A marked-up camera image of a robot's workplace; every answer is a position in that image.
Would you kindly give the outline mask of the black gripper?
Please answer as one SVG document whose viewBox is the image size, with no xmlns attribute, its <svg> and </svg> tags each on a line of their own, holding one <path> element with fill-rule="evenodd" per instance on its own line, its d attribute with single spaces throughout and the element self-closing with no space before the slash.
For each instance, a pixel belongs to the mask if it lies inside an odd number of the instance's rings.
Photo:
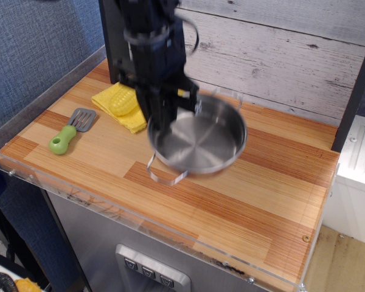
<svg viewBox="0 0 365 292">
<path fill-rule="evenodd" d="M 198 86 L 184 73 L 187 57 L 183 23 L 124 26 L 134 72 L 121 74 L 122 83 L 135 88 L 145 120 L 151 120 L 157 130 L 167 131 L 178 107 L 189 111 L 198 108 Z"/>
</svg>

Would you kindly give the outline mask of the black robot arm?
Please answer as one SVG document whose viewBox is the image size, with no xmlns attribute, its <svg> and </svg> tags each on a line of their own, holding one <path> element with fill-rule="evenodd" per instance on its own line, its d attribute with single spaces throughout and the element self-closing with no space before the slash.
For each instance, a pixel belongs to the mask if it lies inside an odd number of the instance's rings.
<svg viewBox="0 0 365 292">
<path fill-rule="evenodd" d="M 132 73 L 121 72 L 135 89 L 146 121 L 167 130 L 179 108 L 199 113 L 198 85 L 184 72 L 184 19 L 175 14 L 179 1 L 119 1 L 123 37 L 131 49 Z"/>
</svg>

